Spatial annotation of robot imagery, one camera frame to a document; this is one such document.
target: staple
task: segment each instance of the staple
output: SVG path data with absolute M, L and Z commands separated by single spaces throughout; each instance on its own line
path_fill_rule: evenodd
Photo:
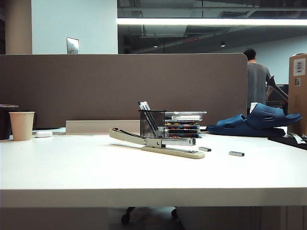
M 238 156 L 238 157 L 244 157 L 244 153 L 243 152 L 230 151 L 229 155 Z
M 210 148 L 206 148 L 206 147 L 198 147 L 199 150 L 205 151 L 205 152 L 211 152 Z

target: cubicle divider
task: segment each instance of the cubicle divider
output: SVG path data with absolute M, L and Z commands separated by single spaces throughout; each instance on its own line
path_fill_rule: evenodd
M 243 54 L 1 55 L 0 104 L 37 113 L 37 127 L 66 120 L 139 119 L 151 109 L 207 111 L 202 125 L 246 113 Z

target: label on box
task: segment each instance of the label on box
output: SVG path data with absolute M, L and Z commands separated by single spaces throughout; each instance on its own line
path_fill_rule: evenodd
M 306 58 L 295 59 L 293 62 L 293 76 L 303 76 L 306 72 Z
M 301 86 L 301 79 L 300 78 L 295 79 L 295 86 Z

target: beige paper cup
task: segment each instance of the beige paper cup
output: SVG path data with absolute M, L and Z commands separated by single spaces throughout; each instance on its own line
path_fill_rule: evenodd
M 9 112 L 13 140 L 30 140 L 32 137 L 34 112 Z

